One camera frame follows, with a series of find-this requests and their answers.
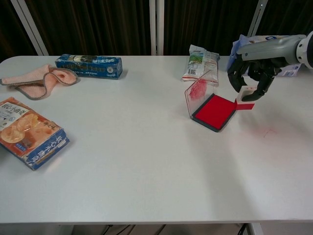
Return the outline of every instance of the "plastic bag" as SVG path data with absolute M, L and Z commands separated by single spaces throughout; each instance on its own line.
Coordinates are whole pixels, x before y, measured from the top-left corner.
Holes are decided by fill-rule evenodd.
M 220 55 L 202 47 L 190 45 L 189 60 L 182 77 L 184 81 L 196 81 L 200 77 L 213 86 L 219 85 L 218 60 Z

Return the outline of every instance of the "dark curtain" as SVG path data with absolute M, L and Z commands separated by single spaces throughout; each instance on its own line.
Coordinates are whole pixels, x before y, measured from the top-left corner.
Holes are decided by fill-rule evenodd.
M 0 0 L 0 62 L 17 55 L 37 55 L 10 0 Z
M 149 0 L 26 0 L 50 55 L 150 55 Z
M 258 0 L 165 0 L 164 54 L 188 55 L 190 44 L 229 55 L 247 35 Z
M 257 35 L 308 34 L 313 31 L 313 0 L 269 0 Z

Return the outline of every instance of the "red ink stain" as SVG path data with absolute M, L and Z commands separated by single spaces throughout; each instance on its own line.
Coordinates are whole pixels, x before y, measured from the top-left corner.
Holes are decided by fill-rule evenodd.
M 269 129 L 269 130 L 265 133 L 265 135 L 263 136 L 263 138 L 265 138 L 265 136 L 266 136 L 269 132 L 273 132 L 273 133 L 277 134 L 276 131 L 273 131 L 272 129 Z
M 204 97 L 205 92 L 206 92 L 206 80 L 199 79 L 191 88 L 191 91 L 189 94 L 190 99 L 191 100 L 200 99 Z

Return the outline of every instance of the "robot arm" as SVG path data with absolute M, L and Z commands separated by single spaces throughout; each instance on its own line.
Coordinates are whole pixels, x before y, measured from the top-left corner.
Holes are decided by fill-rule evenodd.
M 239 92 L 246 83 L 243 74 L 258 81 L 257 90 L 243 97 L 242 101 L 255 101 L 262 97 L 274 77 L 287 65 L 304 63 L 313 69 L 313 32 L 245 45 L 238 49 L 237 58 L 228 69 L 228 78 Z

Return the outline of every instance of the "red ink pad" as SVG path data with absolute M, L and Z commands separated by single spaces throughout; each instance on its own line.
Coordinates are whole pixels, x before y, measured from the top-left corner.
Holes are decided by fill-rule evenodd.
M 219 132 L 234 115 L 236 104 L 212 94 L 192 115 L 199 124 Z

